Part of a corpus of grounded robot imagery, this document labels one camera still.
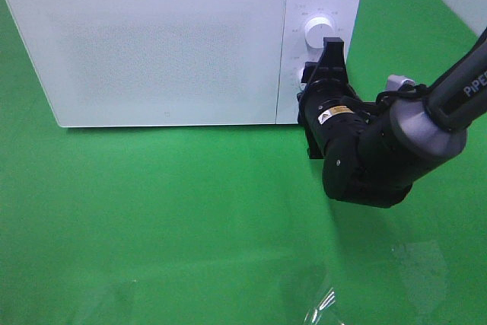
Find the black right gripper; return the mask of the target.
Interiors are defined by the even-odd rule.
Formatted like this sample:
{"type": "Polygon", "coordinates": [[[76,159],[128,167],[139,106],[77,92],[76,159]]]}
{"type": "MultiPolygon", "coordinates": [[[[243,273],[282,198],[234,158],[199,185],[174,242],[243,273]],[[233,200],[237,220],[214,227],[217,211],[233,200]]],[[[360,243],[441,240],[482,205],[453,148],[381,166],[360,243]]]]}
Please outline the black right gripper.
{"type": "Polygon", "coordinates": [[[309,159],[356,156],[366,128],[379,116],[373,102],[364,102],[349,84],[344,42],[323,39],[323,51],[310,69],[306,88],[298,93],[298,124],[304,127],[309,159]]]}

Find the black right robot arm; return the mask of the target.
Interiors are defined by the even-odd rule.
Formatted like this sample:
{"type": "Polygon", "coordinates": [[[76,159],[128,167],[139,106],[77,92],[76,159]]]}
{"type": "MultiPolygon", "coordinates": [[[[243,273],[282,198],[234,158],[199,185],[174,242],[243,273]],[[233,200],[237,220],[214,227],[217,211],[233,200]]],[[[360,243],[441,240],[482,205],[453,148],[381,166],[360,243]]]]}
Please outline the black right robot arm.
{"type": "Polygon", "coordinates": [[[323,188],[335,200],[389,208],[419,178],[458,156],[468,126],[486,112],[486,38],[433,84],[391,75],[375,101],[349,84],[344,43],[323,39],[297,95],[308,155],[323,161],[323,188]]]}

